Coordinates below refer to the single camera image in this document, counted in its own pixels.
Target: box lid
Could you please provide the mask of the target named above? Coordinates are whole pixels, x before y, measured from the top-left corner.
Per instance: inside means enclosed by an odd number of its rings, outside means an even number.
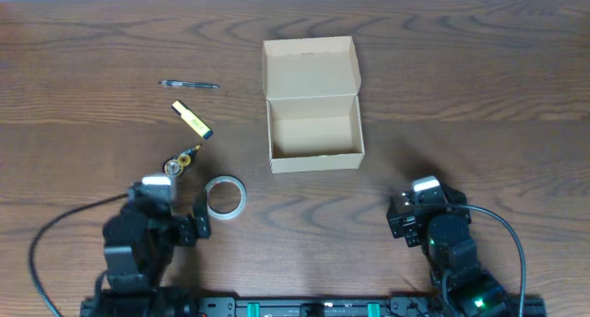
[[[359,88],[359,61],[350,36],[264,42],[268,100],[356,95]]]

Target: pen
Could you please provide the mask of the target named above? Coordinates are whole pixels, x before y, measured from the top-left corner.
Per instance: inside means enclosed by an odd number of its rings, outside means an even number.
[[[177,80],[163,80],[158,82],[164,87],[185,87],[185,88],[219,88],[219,85],[207,82],[184,82]]]

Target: wood grain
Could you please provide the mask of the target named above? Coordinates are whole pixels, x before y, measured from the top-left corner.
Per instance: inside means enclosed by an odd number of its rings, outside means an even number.
[[[210,123],[188,204],[213,176],[249,204],[178,250],[165,284],[241,296],[429,291],[418,249],[384,212],[436,174],[519,233],[527,292],[551,316],[590,315],[589,0],[97,0],[0,5],[0,314],[46,316],[26,268],[55,215],[118,194],[197,142],[171,112]],[[367,155],[359,170],[272,175],[263,40],[352,35]],[[219,90],[164,89],[165,78]],[[65,220],[38,264],[67,316],[104,269],[101,227],[119,205]],[[486,217],[479,258],[512,292],[518,257]]]

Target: robotic arm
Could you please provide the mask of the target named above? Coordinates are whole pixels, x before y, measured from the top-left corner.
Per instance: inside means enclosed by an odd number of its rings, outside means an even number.
[[[235,299],[194,298],[159,282],[174,246],[194,246],[211,230],[207,195],[193,203],[193,214],[173,216],[174,180],[164,175],[143,178],[128,192],[128,203],[103,229],[110,289],[97,281],[93,299],[82,302],[81,317],[502,317],[516,316],[518,299],[481,269],[466,196],[434,177],[413,183],[405,192],[412,210],[399,213],[393,203],[387,220],[395,238],[420,246],[430,265],[435,296],[397,295],[390,299]],[[542,299],[527,299],[524,316],[544,317]]]

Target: yellow and black tool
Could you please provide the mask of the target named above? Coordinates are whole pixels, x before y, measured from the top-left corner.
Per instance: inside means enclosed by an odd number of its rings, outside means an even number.
[[[193,166],[195,163],[196,153],[200,148],[201,145],[191,147],[190,149],[185,150],[176,156],[170,157],[168,160],[164,161],[162,170],[166,175],[172,176],[174,178],[183,175],[184,171]]]
[[[199,119],[199,117],[180,100],[176,100],[172,104],[172,109],[204,139],[208,139],[213,135],[211,128]]]

